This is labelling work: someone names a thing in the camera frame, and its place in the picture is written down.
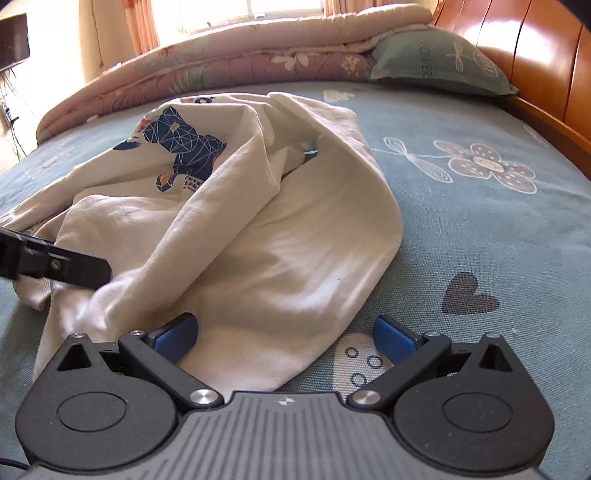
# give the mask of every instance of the window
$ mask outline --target window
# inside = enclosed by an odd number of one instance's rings
[[[160,43],[250,20],[323,15],[323,0],[152,0]]]

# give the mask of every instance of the white sweatshirt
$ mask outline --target white sweatshirt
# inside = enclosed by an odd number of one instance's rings
[[[38,236],[113,269],[98,291],[53,282],[35,376],[69,333],[113,341],[192,312],[182,368],[226,398],[273,390],[339,337],[398,251],[400,212],[353,112],[286,93],[189,101],[0,218],[22,231],[54,216]],[[17,293],[39,307],[48,286],[23,277]]]

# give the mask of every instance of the dark gray heart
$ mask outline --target dark gray heart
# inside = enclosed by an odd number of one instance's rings
[[[458,273],[449,282],[441,311],[449,315],[470,315],[472,313],[494,312],[499,301],[486,293],[476,295],[478,279],[470,272]]]

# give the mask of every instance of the bed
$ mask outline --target bed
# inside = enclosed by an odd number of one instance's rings
[[[352,109],[404,220],[401,248],[355,320],[281,389],[346,395],[385,371],[390,365],[372,340],[379,314],[456,341],[499,332],[556,418],[543,471],[583,479],[591,462],[591,35],[555,0],[445,0],[434,22],[477,44],[519,96],[490,100],[369,82],[240,87]],[[161,102],[101,116],[41,144],[0,177],[0,212],[125,140]],[[483,149],[498,165],[527,168],[512,178],[477,178],[468,171],[478,171]],[[463,166],[454,167],[457,157]],[[47,312],[21,305],[8,281],[0,280],[0,295],[0,456],[24,460],[12,422],[31,384]],[[15,472],[0,467],[0,475]]]

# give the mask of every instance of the metal screw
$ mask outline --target metal screw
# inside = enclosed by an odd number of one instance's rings
[[[357,390],[357,392],[351,396],[351,399],[357,405],[375,405],[382,399],[382,395],[373,390]]]
[[[217,402],[219,398],[219,394],[209,388],[200,388],[199,390],[195,390],[191,392],[189,395],[189,399],[196,403],[197,405],[211,405],[212,403]]]

